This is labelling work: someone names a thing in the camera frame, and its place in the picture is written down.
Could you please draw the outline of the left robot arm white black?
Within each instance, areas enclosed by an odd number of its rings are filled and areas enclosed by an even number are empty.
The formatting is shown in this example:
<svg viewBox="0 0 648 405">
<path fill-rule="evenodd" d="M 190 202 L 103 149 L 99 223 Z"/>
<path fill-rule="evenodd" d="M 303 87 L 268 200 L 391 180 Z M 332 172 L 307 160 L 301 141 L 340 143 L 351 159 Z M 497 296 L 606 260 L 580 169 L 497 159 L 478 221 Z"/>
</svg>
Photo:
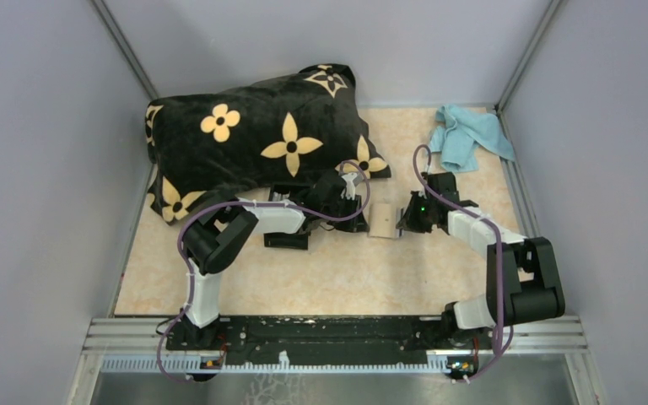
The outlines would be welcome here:
<svg viewBox="0 0 648 405">
<path fill-rule="evenodd" d="M 219 323 L 222 273 L 252 235 L 277 235 L 286 246 L 304 248 L 321 224 L 351 224 L 363 218 L 368 197 L 356 192 L 365 173 L 330 170 L 312 185 L 273 186 L 264 202 L 231 192 L 208 192 L 204 209 L 181 228 L 177 250 L 186 264 L 185 304 L 166 329 L 169 350 L 211 349 L 224 341 Z"/>
</svg>

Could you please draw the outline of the light blue towel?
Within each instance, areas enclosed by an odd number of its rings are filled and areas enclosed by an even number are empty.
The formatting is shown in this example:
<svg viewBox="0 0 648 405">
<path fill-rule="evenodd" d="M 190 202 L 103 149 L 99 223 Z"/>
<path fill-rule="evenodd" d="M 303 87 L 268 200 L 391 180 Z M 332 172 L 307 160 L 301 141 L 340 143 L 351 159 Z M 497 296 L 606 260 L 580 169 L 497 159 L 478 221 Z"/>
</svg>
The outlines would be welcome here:
<svg viewBox="0 0 648 405">
<path fill-rule="evenodd" d="M 511 142 L 500 119 L 488 112 L 475 112 L 459 105 L 443 105 L 435 113 L 439 125 L 429 138 L 429 149 L 440 155 L 440 166 L 452 173 L 478 170 L 475 151 L 482 147 L 501 159 L 515 161 Z"/>
</svg>

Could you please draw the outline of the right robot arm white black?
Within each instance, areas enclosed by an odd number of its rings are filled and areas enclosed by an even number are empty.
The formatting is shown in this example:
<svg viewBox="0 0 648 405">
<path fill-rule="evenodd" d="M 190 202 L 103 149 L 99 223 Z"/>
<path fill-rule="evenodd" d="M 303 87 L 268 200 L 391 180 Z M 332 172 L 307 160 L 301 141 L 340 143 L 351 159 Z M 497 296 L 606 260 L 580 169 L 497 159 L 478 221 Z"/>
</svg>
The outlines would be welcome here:
<svg viewBox="0 0 648 405">
<path fill-rule="evenodd" d="M 507 229 L 472 200 L 462 200 L 452 173 L 419 173 L 424 186 L 413 191 L 397 228 L 427 234 L 434 229 L 464 242 L 486 264 L 486 288 L 472 299 L 446 305 L 441 336 L 464 347 L 484 330 L 544 321 L 565 313 L 565 297 L 552 242 Z"/>
</svg>

